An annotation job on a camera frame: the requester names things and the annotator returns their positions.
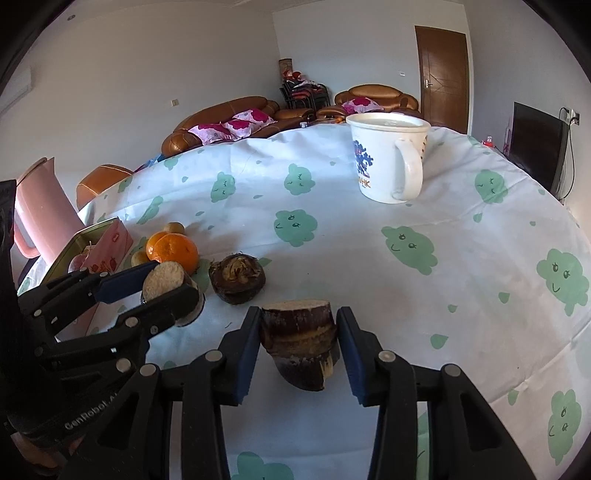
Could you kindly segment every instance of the brown door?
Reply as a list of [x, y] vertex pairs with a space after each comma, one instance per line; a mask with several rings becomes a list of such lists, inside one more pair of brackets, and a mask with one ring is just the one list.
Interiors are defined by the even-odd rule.
[[434, 127], [468, 132], [468, 47], [463, 33], [415, 27], [421, 72], [421, 111]]

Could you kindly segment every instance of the pitcher handle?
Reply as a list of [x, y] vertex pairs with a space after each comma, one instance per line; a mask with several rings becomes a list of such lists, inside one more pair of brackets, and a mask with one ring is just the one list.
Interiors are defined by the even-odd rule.
[[410, 140], [399, 138], [394, 142], [397, 149], [402, 154], [402, 160], [404, 160], [404, 191], [402, 192], [402, 200], [407, 202], [418, 197], [421, 193], [423, 186], [423, 161], [421, 155], [419, 155], [417, 149], [414, 147]]
[[16, 222], [13, 223], [14, 226], [14, 242], [16, 243], [18, 249], [21, 251], [23, 256], [27, 258], [35, 258], [39, 256], [39, 250], [36, 247], [29, 247], [27, 241], [23, 237], [21, 231], [18, 228]]

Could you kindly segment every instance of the orange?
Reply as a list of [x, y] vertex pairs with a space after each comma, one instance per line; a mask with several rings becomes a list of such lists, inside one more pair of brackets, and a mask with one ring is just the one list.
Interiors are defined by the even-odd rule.
[[148, 255], [148, 258], [150, 260], [153, 260], [152, 252], [154, 251], [154, 245], [156, 245], [156, 242], [160, 240], [164, 235], [168, 235], [168, 232], [156, 232], [146, 242], [146, 255]]
[[197, 270], [199, 252], [193, 241], [180, 233], [167, 233], [152, 248], [152, 260], [178, 262], [191, 275]]

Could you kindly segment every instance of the white wall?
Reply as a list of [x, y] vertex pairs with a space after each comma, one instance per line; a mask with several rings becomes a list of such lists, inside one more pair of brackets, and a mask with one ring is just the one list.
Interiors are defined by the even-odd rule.
[[[280, 100], [279, 58], [271, 14], [245, 8], [153, 4], [51, 25], [17, 69], [31, 66], [33, 90], [0, 118], [0, 180], [55, 157], [75, 204], [95, 167], [135, 170], [192, 113], [247, 95]], [[13, 262], [18, 275], [24, 259]]]
[[462, 4], [444, 0], [323, 0], [275, 12], [273, 21], [281, 57], [292, 58], [294, 69], [324, 83], [332, 96], [354, 85], [382, 83], [420, 101], [415, 25], [465, 33], [470, 93], [473, 91], [470, 34]]
[[[472, 33], [475, 100], [473, 134], [502, 145], [514, 102], [558, 116], [561, 107], [581, 114], [571, 129], [576, 166], [566, 200], [591, 238], [591, 83], [558, 34], [522, 0], [464, 0]], [[570, 146], [563, 194], [571, 185]]]

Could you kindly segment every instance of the wall outlet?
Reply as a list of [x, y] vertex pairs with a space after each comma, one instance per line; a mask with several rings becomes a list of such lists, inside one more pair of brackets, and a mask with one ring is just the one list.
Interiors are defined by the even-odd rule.
[[575, 112], [573, 109], [569, 110], [569, 114], [566, 117], [566, 122], [569, 125], [578, 125], [580, 124], [581, 115], [578, 112]]

